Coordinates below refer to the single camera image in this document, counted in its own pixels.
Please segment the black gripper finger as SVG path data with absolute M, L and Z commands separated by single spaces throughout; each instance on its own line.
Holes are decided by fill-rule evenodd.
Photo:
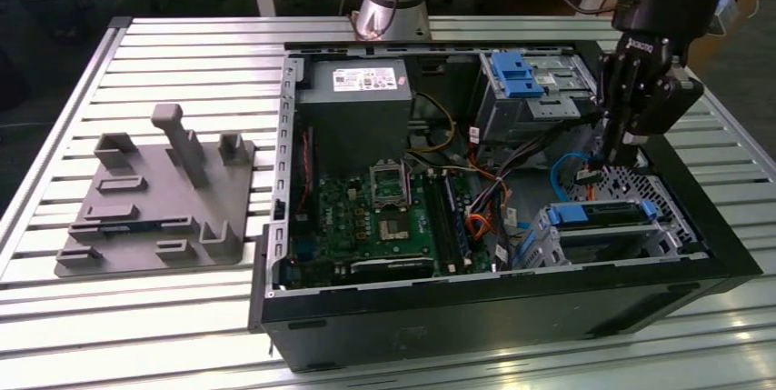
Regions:
M 638 147 L 654 135 L 662 135 L 697 102 L 704 92 L 702 83 L 686 69 L 673 65 L 666 74 L 650 83 L 626 78 L 614 138 L 614 165 L 636 164 Z
M 624 136 L 633 113 L 636 59 L 626 53 L 617 52 L 605 55 L 601 65 L 597 93 L 602 106 L 604 129 L 597 156 L 602 165 L 630 167 L 636 163 L 636 147 L 624 142 Z

